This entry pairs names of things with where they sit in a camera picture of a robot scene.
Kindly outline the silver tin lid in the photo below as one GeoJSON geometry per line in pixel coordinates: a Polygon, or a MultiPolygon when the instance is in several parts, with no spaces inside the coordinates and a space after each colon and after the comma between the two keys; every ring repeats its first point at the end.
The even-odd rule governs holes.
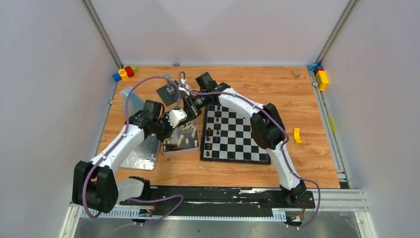
{"type": "Polygon", "coordinates": [[[161,142],[154,136],[148,136],[136,146],[122,163],[122,168],[151,171],[155,168],[161,142]]]}

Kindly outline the folding chess board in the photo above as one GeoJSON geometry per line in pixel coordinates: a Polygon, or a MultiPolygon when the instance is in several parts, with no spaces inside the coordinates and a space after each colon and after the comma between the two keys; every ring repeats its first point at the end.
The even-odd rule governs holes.
{"type": "Polygon", "coordinates": [[[270,165],[271,159],[267,152],[252,139],[250,120],[223,106],[221,116],[216,120],[217,106],[205,107],[200,160],[270,165]],[[210,141],[206,141],[208,127],[213,130],[210,141]],[[212,144],[211,150],[206,149],[207,143],[212,144]],[[210,158],[206,158],[206,151],[210,151],[210,158]]]}

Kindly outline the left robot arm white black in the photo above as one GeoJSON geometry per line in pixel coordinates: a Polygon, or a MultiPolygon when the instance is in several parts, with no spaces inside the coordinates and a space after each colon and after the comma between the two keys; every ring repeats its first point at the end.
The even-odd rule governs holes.
{"type": "Polygon", "coordinates": [[[124,200],[133,198],[148,204],[152,198],[150,181],[130,176],[117,182],[115,174],[128,155],[149,135],[165,135],[172,127],[162,117],[163,104],[145,101],[133,114],[119,135],[100,154],[88,162],[79,161],[74,168],[72,202],[87,209],[108,213],[124,200]]]}

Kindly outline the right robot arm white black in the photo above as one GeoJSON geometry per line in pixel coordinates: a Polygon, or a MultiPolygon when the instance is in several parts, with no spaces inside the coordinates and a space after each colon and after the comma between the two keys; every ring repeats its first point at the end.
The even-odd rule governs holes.
{"type": "Polygon", "coordinates": [[[289,136],[285,131],[276,106],[272,103],[254,102],[236,92],[225,83],[218,84],[207,72],[198,76],[199,92],[193,92],[194,105],[200,109],[210,103],[218,103],[248,119],[251,136],[264,149],[274,163],[283,192],[284,203],[295,207],[303,200],[307,187],[298,175],[287,151],[289,136]]]}

